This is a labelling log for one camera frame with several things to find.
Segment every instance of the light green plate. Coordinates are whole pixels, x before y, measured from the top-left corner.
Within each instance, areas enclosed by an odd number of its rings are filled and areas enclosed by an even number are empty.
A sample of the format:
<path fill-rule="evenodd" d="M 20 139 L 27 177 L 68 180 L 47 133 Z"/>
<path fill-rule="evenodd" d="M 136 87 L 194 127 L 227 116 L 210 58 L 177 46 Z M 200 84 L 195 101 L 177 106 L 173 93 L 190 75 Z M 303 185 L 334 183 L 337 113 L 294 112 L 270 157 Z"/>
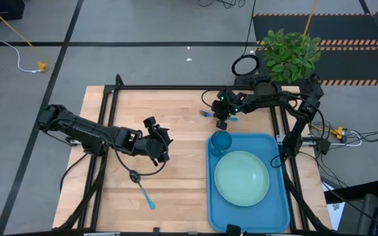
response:
<path fill-rule="evenodd" d="M 233 151 L 222 157 L 215 167 L 215 185 L 230 203 L 249 207 L 266 195 L 269 174 L 257 156 L 246 151 Z"/>

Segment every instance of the white cable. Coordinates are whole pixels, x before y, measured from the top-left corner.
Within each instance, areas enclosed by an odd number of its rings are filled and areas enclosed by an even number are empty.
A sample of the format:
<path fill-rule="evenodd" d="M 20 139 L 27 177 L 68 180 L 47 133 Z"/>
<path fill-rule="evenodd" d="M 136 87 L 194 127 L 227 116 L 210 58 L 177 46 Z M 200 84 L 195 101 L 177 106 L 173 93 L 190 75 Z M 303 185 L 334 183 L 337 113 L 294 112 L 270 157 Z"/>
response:
<path fill-rule="evenodd" d="M 357 138 L 360 141 L 360 143 L 359 144 L 331 144 L 331 145 L 334 145 L 334 146 L 347 146 L 347 147 L 358 147 L 358 146 L 361 146 L 361 144 L 362 144 L 362 137 L 357 132 L 355 132 L 355 131 L 352 131 L 352 130 L 347 130 L 347 131 L 349 131 L 351 134 L 357 136 Z"/>
<path fill-rule="evenodd" d="M 17 57 L 18 57 L 18 59 L 17 59 L 17 67 L 18 67 L 18 69 L 20 69 L 21 71 L 24 71 L 24 72 L 28 72 L 28 73 L 41 72 L 40 69 L 37 69 L 37 70 L 26 70 L 26 69 L 21 68 L 20 67 L 20 52 L 14 46 L 10 45 L 9 43 L 7 43 L 5 41 L 0 40 L 0 43 L 5 44 L 6 46 L 14 49 L 17 52 Z"/>

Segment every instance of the yellow cable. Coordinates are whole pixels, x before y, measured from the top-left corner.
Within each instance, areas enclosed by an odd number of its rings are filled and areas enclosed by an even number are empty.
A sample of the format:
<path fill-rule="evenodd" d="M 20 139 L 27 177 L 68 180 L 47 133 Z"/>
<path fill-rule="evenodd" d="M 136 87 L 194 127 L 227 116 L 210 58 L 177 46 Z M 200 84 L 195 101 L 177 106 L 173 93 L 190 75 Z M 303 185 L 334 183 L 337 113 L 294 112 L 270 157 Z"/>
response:
<path fill-rule="evenodd" d="M 14 29 L 14 27 L 12 27 L 8 22 L 4 20 L 4 18 L 0 16 L 0 20 L 4 22 L 4 24 L 6 24 L 13 32 L 15 32 L 15 34 L 20 36 L 42 59 L 45 59 L 45 57 L 42 54 L 40 54 L 39 51 L 37 51 L 36 48 L 33 47 L 33 45 L 23 35 L 21 35 L 21 33 L 18 33 L 16 29 Z M 39 66 L 39 69 L 42 70 L 42 72 L 46 70 L 47 64 L 38 61 L 37 65 Z"/>
<path fill-rule="evenodd" d="M 317 4 L 318 4 L 318 0 L 314 0 L 313 7 L 312 7 L 312 11 L 310 12 L 310 15 L 308 16 L 306 29 L 304 29 L 304 33 L 303 33 L 303 35 L 306 35 L 306 33 L 307 33 L 307 31 L 308 31 L 308 27 L 310 26 L 310 21 L 312 21 L 312 16 L 313 16 L 313 14 L 314 14 L 314 11 L 316 10 L 316 6 L 317 6 Z"/>

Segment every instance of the potted plant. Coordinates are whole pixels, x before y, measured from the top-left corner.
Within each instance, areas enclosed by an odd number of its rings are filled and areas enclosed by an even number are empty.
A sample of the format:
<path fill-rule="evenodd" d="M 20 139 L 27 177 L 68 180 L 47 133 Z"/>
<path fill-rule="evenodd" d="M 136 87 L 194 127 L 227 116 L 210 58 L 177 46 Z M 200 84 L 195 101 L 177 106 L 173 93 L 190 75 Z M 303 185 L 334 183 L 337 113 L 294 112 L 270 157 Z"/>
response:
<path fill-rule="evenodd" d="M 321 90 L 314 73 L 314 63 L 320 58 L 319 42 L 319 37 L 311 39 L 301 33 L 284 35 L 284 29 L 276 33 L 269 30 L 268 37 L 264 38 L 263 60 L 270 80 L 283 84 L 298 83 L 303 93 Z"/>

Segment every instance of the green plant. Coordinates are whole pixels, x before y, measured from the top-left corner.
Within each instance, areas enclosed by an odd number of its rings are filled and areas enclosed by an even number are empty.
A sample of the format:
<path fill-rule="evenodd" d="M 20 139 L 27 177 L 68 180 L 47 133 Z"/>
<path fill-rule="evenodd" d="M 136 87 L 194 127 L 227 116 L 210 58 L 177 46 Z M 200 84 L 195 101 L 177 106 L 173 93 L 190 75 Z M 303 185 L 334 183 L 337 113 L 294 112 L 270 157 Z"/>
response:
<path fill-rule="evenodd" d="M 264 38 L 264 61 L 272 81 L 292 83 L 306 79 L 314 72 L 314 63 L 320 58 L 320 38 L 311 39 L 301 33 L 268 31 Z"/>

